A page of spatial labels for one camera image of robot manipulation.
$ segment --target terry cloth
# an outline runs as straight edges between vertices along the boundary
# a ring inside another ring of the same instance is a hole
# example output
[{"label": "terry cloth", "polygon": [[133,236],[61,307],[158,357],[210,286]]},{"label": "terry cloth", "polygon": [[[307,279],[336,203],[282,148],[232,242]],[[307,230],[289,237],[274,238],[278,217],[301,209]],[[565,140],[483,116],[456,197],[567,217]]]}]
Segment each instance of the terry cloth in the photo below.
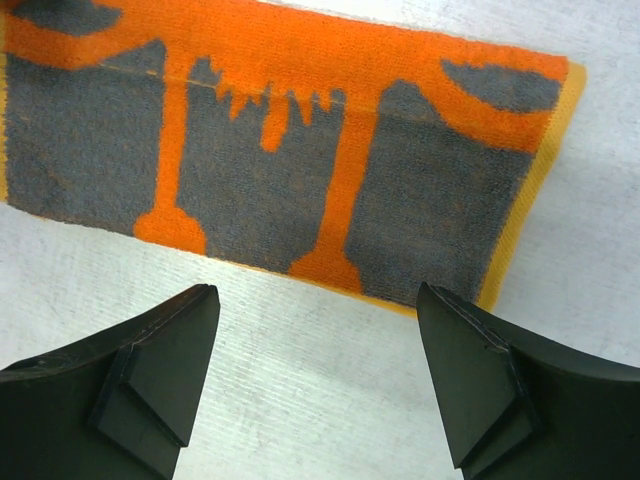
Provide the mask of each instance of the terry cloth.
[{"label": "terry cloth", "polygon": [[491,308],[584,69],[251,0],[11,0],[0,197],[412,307]]}]

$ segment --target white fabric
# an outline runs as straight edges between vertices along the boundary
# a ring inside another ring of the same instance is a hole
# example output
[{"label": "white fabric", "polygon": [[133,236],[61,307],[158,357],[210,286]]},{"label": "white fabric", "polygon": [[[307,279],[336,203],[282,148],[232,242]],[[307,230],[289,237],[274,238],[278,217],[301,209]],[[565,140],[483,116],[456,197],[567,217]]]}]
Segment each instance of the white fabric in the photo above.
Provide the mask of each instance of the white fabric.
[{"label": "white fabric", "polygon": [[[587,89],[496,311],[560,342],[640,366],[640,4],[297,4],[562,53],[587,66]],[[461,478],[451,466],[415,321],[6,205],[0,368],[120,322],[195,282],[218,285],[223,311],[176,479]]]}]

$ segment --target black plastic part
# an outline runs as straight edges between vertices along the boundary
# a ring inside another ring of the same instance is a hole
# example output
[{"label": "black plastic part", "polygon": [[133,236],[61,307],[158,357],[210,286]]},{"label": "black plastic part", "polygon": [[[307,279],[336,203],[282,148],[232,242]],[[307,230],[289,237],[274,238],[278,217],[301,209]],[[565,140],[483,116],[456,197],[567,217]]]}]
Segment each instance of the black plastic part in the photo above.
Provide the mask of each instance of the black plastic part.
[{"label": "black plastic part", "polygon": [[418,321],[467,480],[640,478],[640,369],[571,349],[423,284]]},{"label": "black plastic part", "polygon": [[0,478],[173,478],[218,327],[196,285],[129,321],[0,371]]}]

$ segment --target orange dripping pattern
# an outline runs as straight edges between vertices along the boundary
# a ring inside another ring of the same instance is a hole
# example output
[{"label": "orange dripping pattern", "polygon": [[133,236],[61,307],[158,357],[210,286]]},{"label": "orange dripping pattern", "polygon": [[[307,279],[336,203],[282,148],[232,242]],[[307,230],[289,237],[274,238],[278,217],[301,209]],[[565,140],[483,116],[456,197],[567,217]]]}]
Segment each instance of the orange dripping pattern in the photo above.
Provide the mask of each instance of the orange dripping pattern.
[{"label": "orange dripping pattern", "polygon": [[[15,6],[20,0],[5,4]],[[205,253],[198,222],[176,205],[187,115],[186,81],[197,59],[222,72],[219,96],[231,94],[234,119],[249,100],[268,89],[261,145],[276,151],[287,131],[288,92],[304,123],[312,122],[315,94],[324,110],[332,90],[346,97],[344,124],[327,191],[316,247],[294,262],[291,274],[361,292],[357,268],[344,254],[353,206],[367,167],[382,92],[397,80],[418,86],[458,132],[489,147],[533,153],[549,112],[497,110],[466,94],[443,72],[441,60],[535,71],[563,81],[565,58],[516,47],[469,42],[444,34],[404,30],[291,9],[252,0],[94,0],[121,11],[117,23],[84,37],[39,28],[7,14],[7,52],[63,69],[105,59],[160,39],[167,49],[164,124],[160,135],[155,204],[135,225],[138,238]]]}]

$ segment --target yellow towel edge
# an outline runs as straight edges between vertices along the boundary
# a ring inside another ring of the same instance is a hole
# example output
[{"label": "yellow towel edge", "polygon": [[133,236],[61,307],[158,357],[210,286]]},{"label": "yellow towel edge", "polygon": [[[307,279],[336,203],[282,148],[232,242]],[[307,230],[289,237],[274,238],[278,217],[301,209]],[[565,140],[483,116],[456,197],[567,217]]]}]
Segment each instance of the yellow towel edge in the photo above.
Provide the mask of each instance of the yellow towel edge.
[{"label": "yellow towel edge", "polygon": [[507,221],[491,256],[487,274],[476,303],[485,310],[492,310],[498,301],[502,283],[513,259],[525,219],[533,206],[542,184],[551,171],[562,139],[575,112],[578,100],[587,82],[587,71],[582,65],[569,63],[569,73],[560,91],[556,109],[547,131],[540,142],[531,169],[511,207]]},{"label": "yellow towel edge", "polygon": [[0,202],[7,202],[7,136],[5,113],[7,111],[7,56],[4,52],[5,15],[0,11]]}]

